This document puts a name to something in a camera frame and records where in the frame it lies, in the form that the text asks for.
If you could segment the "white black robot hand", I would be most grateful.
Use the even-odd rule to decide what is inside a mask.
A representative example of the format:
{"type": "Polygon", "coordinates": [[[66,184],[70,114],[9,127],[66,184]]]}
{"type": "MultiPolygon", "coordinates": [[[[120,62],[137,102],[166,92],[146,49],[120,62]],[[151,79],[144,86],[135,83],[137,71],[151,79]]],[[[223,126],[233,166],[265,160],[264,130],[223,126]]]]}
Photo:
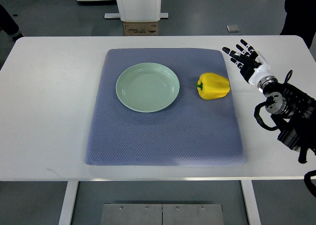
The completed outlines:
{"type": "Polygon", "coordinates": [[[239,69],[247,83],[259,85],[263,78],[272,76],[270,66],[253,46],[243,39],[240,40],[240,43],[240,45],[236,44],[238,51],[228,47],[223,47],[222,51],[231,58],[231,62],[239,69]]]}

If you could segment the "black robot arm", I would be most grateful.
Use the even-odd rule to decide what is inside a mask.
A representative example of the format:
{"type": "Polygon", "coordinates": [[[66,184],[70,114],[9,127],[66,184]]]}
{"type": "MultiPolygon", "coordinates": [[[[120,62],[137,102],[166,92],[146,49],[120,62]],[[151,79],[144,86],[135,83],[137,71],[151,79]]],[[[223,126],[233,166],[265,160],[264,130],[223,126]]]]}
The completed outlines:
{"type": "Polygon", "coordinates": [[[274,76],[266,76],[259,81],[257,87],[263,92],[266,101],[255,107],[254,118],[268,131],[279,130],[277,139],[289,149],[298,151],[299,163],[305,164],[308,150],[316,150],[303,138],[308,125],[315,122],[316,100],[288,82],[292,73],[288,72],[282,84],[274,76]],[[263,107],[271,114],[275,123],[273,127],[266,125],[261,118],[260,110],[263,107]]]}

